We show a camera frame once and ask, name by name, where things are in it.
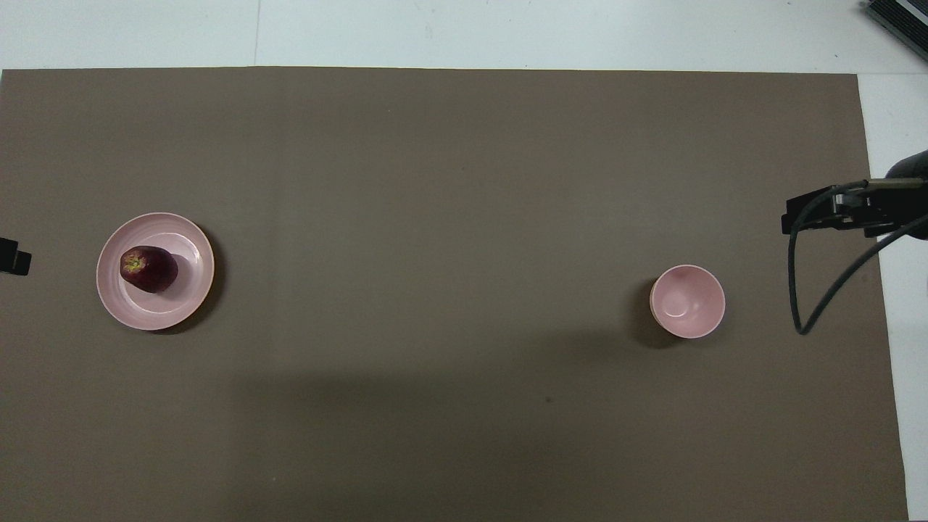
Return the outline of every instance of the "red fruit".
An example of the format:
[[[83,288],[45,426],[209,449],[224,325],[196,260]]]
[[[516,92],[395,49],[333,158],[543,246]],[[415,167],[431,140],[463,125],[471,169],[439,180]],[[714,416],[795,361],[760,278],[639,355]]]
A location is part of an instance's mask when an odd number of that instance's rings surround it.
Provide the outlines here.
[[[162,292],[177,278],[177,262],[157,246],[136,246],[120,257],[119,275],[136,288]]]

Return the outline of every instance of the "plate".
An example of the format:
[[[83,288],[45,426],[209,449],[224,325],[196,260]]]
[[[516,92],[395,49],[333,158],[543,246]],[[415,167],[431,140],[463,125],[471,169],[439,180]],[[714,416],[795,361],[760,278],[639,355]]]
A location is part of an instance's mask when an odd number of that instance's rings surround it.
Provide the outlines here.
[[[140,245],[167,250],[177,262],[177,279],[164,292],[149,294],[119,275],[122,254]],[[126,326],[161,330],[190,317],[213,285],[215,262],[206,234],[177,214],[156,212],[129,220],[107,240],[97,260],[97,293],[103,307]]]

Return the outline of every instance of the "bowl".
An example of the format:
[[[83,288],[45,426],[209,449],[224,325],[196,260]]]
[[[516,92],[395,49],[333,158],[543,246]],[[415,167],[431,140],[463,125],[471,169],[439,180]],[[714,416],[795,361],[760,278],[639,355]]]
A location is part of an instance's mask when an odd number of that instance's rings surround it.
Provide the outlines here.
[[[678,265],[661,274],[651,287],[651,314],[677,337],[703,337],[725,316],[725,292],[709,270]]]

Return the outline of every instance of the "black device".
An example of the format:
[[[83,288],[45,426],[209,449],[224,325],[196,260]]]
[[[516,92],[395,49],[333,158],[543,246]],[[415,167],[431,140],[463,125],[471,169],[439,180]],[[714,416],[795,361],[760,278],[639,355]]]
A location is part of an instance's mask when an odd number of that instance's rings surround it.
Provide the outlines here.
[[[24,276],[29,273],[31,262],[32,255],[22,252],[17,241],[0,238],[0,272]]]
[[[863,179],[813,190],[786,202],[780,228],[789,234],[790,309],[793,326],[802,335],[809,333],[831,299],[858,268],[883,248],[904,235],[928,240],[928,150],[893,165],[884,179]],[[796,237],[809,228],[862,228],[864,235],[888,234],[861,254],[821,298],[804,325],[796,303]]]
[[[928,59],[928,0],[871,0],[864,11]]]

